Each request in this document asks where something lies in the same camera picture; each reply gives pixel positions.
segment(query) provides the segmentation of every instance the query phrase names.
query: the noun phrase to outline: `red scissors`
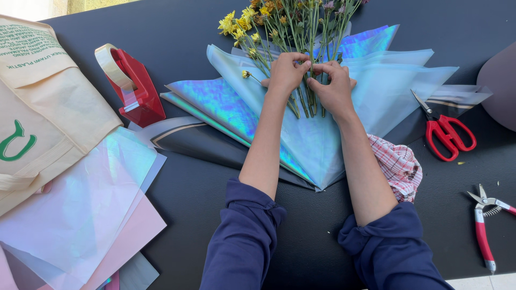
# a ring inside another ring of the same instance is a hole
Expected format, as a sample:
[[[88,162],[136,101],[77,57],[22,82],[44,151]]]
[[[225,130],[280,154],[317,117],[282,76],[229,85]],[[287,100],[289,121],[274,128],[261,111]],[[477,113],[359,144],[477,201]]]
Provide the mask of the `red scissors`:
[[[487,198],[483,186],[479,184],[479,187],[480,197],[472,194],[469,191],[468,193],[473,199],[475,199],[478,202],[475,207],[475,228],[477,232],[477,241],[480,247],[480,251],[482,252],[484,262],[486,263],[486,267],[489,270],[491,270],[491,273],[494,274],[494,272],[496,271],[496,264],[494,262],[493,254],[491,253],[491,249],[489,248],[489,244],[487,243],[486,225],[484,224],[483,219],[485,217],[490,217],[499,213],[502,209],[512,213],[513,215],[516,215],[516,208],[508,205],[507,203],[499,199]],[[484,213],[483,208],[486,205],[495,205],[495,207]]]
[[[442,160],[444,161],[452,161],[457,156],[459,156],[459,150],[460,151],[469,151],[475,148],[477,146],[477,139],[475,139],[475,136],[473,133],[471,133],[470,129],[466,127],[466,125],[462,124],[461,121],[450,118],[445,115],[439,115],[436,112],[434,112],[432,109],[430,109],[425,102],[423,102],[417,94],[410,90],[414,97],[416,98],[417,102],[420,104],[421,108],[425,112],[427,122],[426,122],[426,141],[432,147],[433,152]],[[455,129],[450,125],[450,123],[456,124],[463,128],[470,136],[471,141],[473,144],[471,146],[466,147],[464,145],[464,142],[460,139],[459,134],[455,131]],[[439,152],[436,148],[436,145],[433,143],[432,140],[432,134],[435,134],[437,138],[443,142],[444,146],[450,150],[451,157],[446,158]]]

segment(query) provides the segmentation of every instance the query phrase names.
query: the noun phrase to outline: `navy blue sleeve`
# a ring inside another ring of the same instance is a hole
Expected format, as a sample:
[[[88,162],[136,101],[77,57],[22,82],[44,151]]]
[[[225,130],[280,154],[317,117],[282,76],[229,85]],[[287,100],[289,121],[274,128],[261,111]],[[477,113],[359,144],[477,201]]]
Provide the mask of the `navy blue sleeve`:
[[[286,210],[262,191],[230,179],[221,224],[208,245],[200,289],[259,290]]]
[[[422,236],[414,205],[402,202],[365,227],[358,227],[354,215],[349,216],[338,243],[353,257],[369,290],[453,290],[434,266],[432,251]]]

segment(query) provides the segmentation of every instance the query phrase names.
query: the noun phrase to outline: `scissor blade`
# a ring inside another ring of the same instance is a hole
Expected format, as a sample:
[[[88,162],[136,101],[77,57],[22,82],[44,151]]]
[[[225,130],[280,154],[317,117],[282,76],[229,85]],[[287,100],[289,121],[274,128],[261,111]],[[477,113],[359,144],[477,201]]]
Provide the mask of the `scissor blade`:
[[[481,198],[487,198],[486,191],[483,189],[483,186],[481,184],[478,184],[480,187],[480,197]]]
[[[466,191],[466,192],[467,192],[467,193],[469,193],[469,194],[470,194],[470,196],[471,196],[473,199],[475,199],[478,203],[483,204],[483,202],[482,202],[482,198],[480,198],[480,197],[478,197],[478,196],[476,196],[476,195],[472,194],[472,193],[471,193],[471,192],[469,192],[469,191]]]
[[[429,109],[429,107],[426,105],[425,102],[423,102],[423,100],[420,99],[419,96],[417,96],[416,92],[413,91],[412,89],[410,89],[410,91],[412,92],[412,94],[414,95],[414,97],[416,98],[417,102],[421,105],[421,107],[423,107],[426,110]]]

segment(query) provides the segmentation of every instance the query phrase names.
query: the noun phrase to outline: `tape roll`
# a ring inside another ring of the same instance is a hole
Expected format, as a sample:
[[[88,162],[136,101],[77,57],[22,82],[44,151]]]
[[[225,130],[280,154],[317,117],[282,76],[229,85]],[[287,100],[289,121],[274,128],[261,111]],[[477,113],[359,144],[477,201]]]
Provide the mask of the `tape roll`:
[[[95,50],[95,58],[104,73],[121,89],[134,91],[137,89],[134,82],[118,67],[113,59],[111,50],[117,50],[114,45],[106,43]]]

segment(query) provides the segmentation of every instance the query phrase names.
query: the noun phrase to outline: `canvas tote bag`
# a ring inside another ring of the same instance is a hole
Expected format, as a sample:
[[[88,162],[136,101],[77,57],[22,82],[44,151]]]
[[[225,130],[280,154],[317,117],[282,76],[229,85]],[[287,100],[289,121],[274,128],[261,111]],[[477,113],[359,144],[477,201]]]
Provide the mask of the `canvas tote bag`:
[[[121,124],[49,25],[0,14],[0,216]]]

